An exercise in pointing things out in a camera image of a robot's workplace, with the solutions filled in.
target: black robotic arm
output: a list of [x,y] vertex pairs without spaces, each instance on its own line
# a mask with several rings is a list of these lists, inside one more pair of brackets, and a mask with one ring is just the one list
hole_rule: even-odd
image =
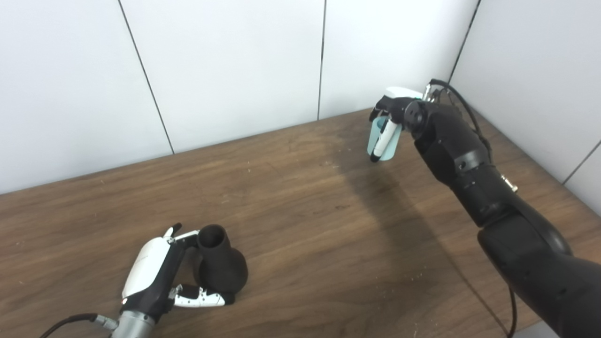
[[430,171],[481,228],[478,241],[509,287],[561,338],[601,337],[601,265],[572,255],[558,230],[499,173],[487,141],[459,111],[385,96],[370,120],[380,113],[389,117],[379,141],[389,122],[411,132]]

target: white wall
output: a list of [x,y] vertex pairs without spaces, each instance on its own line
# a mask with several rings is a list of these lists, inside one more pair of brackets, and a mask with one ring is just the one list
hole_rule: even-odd
[[477,0],[328,0],[320,118],[448,80]]
[[566,187],[601,215],[601,147],[566,182]]
[[599,13],[599,1],[482,1],[451,80],[561,182],[601,140]]
[[317,119],[324,0],[123,0],[176,152]]
[[0,2],[0,193],[170,153],[117,1]]

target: robotic hand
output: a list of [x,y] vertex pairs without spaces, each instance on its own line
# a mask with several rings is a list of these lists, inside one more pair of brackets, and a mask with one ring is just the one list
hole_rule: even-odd
[[562,338],[601,337],[601,265],[573,257],[558,230],[517,196],[492,163],[490,145],[453,106],[434,103],[431,85],[422,99],[385,95],[370,116],[388,121],[371,153],[379,160],[395,128],[411,133],[435,178],[451,188],[476,225],[480,246],[510,289]]
[[[63,324],[89,320],[112,331],[111,338],[147,338],[160,317],[173,306],[214,307],[230,305],[234,294],[246,284],[244,256],[230,247],[225,230],[216,224],[179,236],[180,223],[162,237],[148,241],[140,250],[123,288],[118,321],[94,313],[69,317],[54,325],[46,338]],[[173,286],[186,250],[197,248],[203,255],[201,286]]]

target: black bottle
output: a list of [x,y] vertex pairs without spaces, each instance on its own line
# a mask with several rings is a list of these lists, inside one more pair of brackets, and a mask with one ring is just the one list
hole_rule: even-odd
[[246,259],[230,245],[225,229],[217,224],[202,228],[198,248],[203,256],[200,263],[200,284],[219,293],[235,294],[248,279]]

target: wood grain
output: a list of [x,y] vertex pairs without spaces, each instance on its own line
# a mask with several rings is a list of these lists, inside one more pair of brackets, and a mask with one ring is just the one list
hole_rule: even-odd
[[[601,262],[599,218],[482,124],[521,196]],[[507,287],[477,228],[409,135],[372,164],[369,129],[357,112],[0,196],[0,337],[116,317],[139,249],[176,222],[222,224],[250,277],[235,305],[174,309],[153,337],[503,337]],[[519,304],[519,327],[537,320]],[[54,337],[106,335],[82,323]]]

